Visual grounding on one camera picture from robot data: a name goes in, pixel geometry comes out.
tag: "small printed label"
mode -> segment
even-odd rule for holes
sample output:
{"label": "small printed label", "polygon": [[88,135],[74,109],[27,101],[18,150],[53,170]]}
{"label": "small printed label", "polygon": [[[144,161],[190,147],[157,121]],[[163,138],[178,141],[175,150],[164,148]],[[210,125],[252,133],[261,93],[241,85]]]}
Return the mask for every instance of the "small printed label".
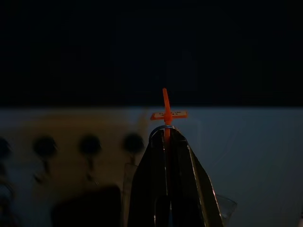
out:
{"label": "small printed label", "polygon": [[[171,111],[170,112],[173,118],[185,118],[187,117],[187,112],[186,111]],[[157,120],[157,119],[163,119],[164,118],[164,112],[158,112],[158,113],[153,113],[151,119],[152,120]]]}

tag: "black background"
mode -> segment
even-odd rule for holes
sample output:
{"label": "black background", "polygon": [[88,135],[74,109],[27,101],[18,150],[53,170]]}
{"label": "black background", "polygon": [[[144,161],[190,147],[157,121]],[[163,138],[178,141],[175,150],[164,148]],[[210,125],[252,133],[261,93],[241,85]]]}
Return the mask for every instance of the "black background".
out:
{"label": "black background", "polygon": [[284,3],[7,1],[0,105],[298,106],[302,14]]}

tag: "white surface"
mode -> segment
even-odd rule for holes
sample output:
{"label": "white surface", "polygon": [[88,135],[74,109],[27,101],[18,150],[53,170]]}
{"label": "white surface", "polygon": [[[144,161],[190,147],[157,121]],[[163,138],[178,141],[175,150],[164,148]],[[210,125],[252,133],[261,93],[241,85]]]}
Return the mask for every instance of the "white surface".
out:
{"label": "white surface", "polygon": [[[298,225],[303,192],[303,111],[300,109],[188,110],[175,119],[217,193],[237,201],[231,227]],[[85,160],[79,138],[100,137],[103,152],[96,158],[96,178],[121,186],[128,156],[120,148],[124,135],[136,131],[145,139],[163,121],[150,122],[159,109],[1,110],[0,136],[12,146],[7,160],[17,191],[15,210],[26,227],[50,226],[54,202],[87,190]],[[39,186],[32,174],[42,170],[31,145],[41,134],[54,137],[58,155],[51,161],[52,178]]]}

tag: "orange tag fastener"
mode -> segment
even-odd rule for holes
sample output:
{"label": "orange tag fastener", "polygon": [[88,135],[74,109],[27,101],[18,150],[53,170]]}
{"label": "orange tag fastener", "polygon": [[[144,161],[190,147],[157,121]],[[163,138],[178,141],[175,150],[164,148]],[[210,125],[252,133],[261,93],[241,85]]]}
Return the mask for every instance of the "orange tag fastener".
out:
{"label": "orange tag fastener", "polygon": [[[153,113],[151,120],[161,120],[163,119],[166,125],[171,125],[171,122],[175,118],[187,118],[187,111],[170,111],[169,96],[167,94],[166,88],[163,88],[163,98],[165,105],[165,112]],[[168,144],[170,138],[170,130],[167,128],[164,131],[164,140]]]}

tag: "pliers jaw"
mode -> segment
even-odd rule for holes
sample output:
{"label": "pliers jaw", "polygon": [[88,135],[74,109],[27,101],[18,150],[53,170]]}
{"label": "pliers jaw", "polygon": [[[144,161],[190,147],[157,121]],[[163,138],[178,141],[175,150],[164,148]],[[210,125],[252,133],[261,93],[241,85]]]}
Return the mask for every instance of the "pliers jaw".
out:
{"label": "pliers jaw", "polygon": [[128,227],[223,227],[210,179],[186,138],[170,129],[150,137],[133,178]]}

